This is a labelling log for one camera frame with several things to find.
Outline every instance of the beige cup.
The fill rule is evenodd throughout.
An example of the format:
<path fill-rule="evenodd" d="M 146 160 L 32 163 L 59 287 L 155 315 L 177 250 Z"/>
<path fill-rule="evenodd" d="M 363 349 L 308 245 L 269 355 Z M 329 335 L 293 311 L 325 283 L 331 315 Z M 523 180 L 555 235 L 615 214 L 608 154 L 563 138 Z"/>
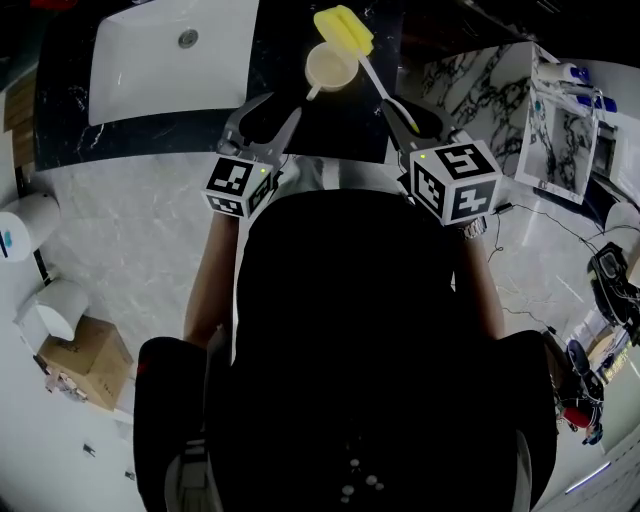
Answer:
<path fill-rule="evenodd" d="M 346 53 L 338 55 L 329 43 L 322 43 L 309 52 L 304 74 L 311 86 L 307 94 L 311 101 L 320 91 L 339 91 L 351 82 L 358 74 L 358 59 Z"/>

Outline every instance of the blue cap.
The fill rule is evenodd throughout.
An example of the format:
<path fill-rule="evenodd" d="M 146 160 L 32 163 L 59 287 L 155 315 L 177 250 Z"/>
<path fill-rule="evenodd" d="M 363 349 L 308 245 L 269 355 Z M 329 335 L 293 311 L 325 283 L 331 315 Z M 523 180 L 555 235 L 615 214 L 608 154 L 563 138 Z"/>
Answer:
<path fill-rule="evenodd" d="M 580 80 L 582 80 L 585 84 L 590 83 L 589 81 L 589 70 L 587 68 L 578 68 L 578 67 L 572 67 L 570 69 L 571 72 L 571 76 L 574 78 L 579 78 Z"/>

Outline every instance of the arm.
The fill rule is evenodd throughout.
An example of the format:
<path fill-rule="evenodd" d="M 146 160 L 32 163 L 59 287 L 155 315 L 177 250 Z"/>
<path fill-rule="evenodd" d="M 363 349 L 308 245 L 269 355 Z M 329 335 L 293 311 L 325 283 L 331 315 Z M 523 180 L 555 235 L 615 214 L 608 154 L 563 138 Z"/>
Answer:
<path fill-rule="evenodd" d="M 475 330 L 498 340 L 504 337 L 504 315 L 493 282 L 482 237 L 455 240 L 456 296 Z"/>
<path fill-rule="evenodd" d="M 204 349 L 220 324 L 228 333 L 232 332 L 238 226 L 235 217 L 213 215 L 207 245 L 189 297 L 184 339 Z"/>

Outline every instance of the white sink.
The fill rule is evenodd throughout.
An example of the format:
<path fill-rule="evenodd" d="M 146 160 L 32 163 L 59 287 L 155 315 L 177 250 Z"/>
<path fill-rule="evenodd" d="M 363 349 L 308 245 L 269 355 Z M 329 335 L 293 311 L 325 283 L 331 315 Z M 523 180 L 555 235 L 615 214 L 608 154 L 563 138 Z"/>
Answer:
<path fill-rule="evenodd" d="M 242 105 L 257 10 L 258 0 L 154 0 L 104 19 L 89 124 Z"/>

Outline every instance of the wristwatch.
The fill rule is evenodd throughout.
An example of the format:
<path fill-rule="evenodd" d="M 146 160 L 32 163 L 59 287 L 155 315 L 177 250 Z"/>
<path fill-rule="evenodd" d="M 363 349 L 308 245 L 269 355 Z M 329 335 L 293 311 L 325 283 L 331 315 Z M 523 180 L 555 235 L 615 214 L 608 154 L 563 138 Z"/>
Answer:
<path fill-rule="evenodd" d="M 473 240 L 474 238 L 479 237 L 486 230 L 487 221 L 484 220 L 484 217 L 478 217 L 477 219 L 473 219 L 466 226 L 456 228 L 458 237 L 461 240 Z"/>

